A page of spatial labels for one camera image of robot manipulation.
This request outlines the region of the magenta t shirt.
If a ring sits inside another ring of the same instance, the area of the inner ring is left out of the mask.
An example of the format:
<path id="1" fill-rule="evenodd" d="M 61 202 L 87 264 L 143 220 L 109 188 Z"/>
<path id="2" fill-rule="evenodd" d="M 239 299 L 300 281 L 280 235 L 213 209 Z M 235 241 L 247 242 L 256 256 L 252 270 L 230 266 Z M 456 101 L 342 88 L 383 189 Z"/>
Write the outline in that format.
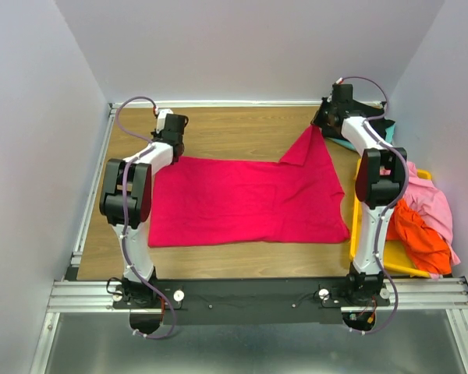
<path id="1" fill-rule="evenodd" d="M 344 242 L 343 196 L 315 126 L 277 162 L 183 157 L 155 176 L 148 245 Z"/>

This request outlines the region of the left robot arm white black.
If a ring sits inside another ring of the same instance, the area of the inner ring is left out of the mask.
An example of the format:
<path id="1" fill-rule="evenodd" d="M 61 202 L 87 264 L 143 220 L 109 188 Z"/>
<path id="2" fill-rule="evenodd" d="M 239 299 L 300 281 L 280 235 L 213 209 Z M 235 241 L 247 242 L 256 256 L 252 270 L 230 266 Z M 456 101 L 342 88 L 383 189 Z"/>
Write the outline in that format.
<path id="1" fill-rule="evenodd" d="M 133 156 L 107 161 L 99 209 L 119 240 L 125 263 L 121 285 L 112 292 L 117 302 L 147 308 L 157 300 L 158 290 L 149 283 L 155 271 L 147 249 L 152 178 L 182 156 L 188 122 L 185 115 L 160 110 L 150 143 Z"/>

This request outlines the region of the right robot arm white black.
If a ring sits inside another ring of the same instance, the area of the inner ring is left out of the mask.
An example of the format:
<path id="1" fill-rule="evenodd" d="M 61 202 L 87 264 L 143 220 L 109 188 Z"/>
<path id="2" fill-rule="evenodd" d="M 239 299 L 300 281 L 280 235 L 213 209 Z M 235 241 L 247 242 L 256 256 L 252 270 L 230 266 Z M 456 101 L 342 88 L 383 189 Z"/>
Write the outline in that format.
<path id="1" fill-rule="evenodd" d="M 312 121 L 322 130 L 341 135 L 361 156 L 355 182 L 362 209 L 360 240 L 339 291 L 339 296 L 352 305 L 364 305 L 381 295 L 388 224 L 409 181 L 406 151 L 388 143 L 371 125 L 384 117 L 385 113 L 367 117 L 355 108 L 353 86 L 341 78 L 322 99 Z"/>

